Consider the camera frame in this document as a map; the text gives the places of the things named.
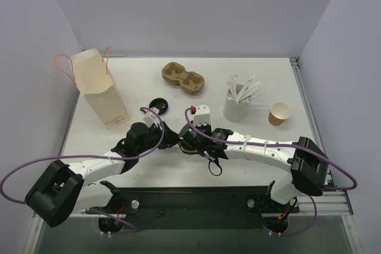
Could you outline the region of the brown pulp cup carrier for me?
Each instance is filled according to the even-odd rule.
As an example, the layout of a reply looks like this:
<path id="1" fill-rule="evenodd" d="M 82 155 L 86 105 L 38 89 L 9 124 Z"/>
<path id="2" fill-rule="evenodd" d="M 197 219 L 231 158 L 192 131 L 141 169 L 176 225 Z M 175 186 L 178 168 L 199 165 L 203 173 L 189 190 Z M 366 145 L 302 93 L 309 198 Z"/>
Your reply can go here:
<path id="1" fill-rule="evenodd" d="M 204 87 L 205 79 L 202 75 L 187 71 L 178 62 L 169 62 L 161 70 L 162 78 L 174 85 L 179 86 L 184 92 L 195 95 Z"/>

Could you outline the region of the beige paper takeout bag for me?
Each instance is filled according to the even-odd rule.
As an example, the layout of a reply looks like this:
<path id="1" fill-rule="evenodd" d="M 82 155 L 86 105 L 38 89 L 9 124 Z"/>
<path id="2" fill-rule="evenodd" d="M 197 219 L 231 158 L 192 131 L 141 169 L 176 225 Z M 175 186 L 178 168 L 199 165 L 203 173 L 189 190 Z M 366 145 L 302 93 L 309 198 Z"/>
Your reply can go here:
<path id="1" fill-rule="evenodd" d="M 53 65 L 74 83 L 105 128 L 113 128 L 130 120 L 126 106 L 108 66 L 111 47 L 104 53 L 88 49 L 71 57 L 58 54 Z M 57 64 L 58 57 L 69 59 L 71 73 Z"/>

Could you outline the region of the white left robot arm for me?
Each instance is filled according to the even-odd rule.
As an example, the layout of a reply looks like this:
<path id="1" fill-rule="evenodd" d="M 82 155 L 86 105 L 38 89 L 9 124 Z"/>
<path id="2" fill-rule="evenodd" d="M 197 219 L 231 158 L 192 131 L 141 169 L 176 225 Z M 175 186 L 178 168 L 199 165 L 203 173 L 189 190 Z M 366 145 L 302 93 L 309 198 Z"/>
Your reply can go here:
<path id="1" fill-rule="evenodd" d="M 108 213 L 121 205 L 117 189 L 106 178 L 131 170 L 138 156 L 148 150 L 171 148 L 179 141 L 167 125 L 134 123 L 126 137 L 105 154 L 103 159 L 89 159 L 65 164 L 55 160 L 48 165 L 24 201 L 49 226 L 62 224 L 73 212 L 101 207 Z"/>

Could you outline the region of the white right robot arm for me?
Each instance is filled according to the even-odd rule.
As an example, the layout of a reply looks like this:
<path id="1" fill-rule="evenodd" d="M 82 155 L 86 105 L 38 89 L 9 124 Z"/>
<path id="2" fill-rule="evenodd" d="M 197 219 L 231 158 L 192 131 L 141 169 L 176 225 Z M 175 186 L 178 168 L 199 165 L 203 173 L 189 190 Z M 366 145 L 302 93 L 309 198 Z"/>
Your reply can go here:
<path id="1" fill-rule="evenodd" d="M 328 163 L 325 156 L 309 138 L 297 142 L 272 142 L 238 132 L 210 126 L 195 131 L 189 124 L 179 133 L 184 152 L 191 151 L 218 164 L 219 159 L 246 159 L 281 169 L 286 175 L 270 183 L 264 196 L 267 209 L 277 211 L 294 197 L 305 194 L 321 196 L 326 185 Z"/>

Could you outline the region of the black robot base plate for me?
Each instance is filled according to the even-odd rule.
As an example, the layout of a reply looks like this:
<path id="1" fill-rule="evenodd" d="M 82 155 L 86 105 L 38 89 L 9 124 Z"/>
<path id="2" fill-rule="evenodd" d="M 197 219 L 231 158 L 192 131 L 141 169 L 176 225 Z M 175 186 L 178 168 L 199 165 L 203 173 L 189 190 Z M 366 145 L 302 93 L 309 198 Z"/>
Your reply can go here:
<path id="1" fill-rule="evenodd" d="M 103 232 L 138 230 L 246 230 L 272 225 L 281 214 L 299 212 L 295 202 L 270 199 L 266 186 L 122 187 L 102 209 L 120 214 L 126 224 L 102 217 Z"/>

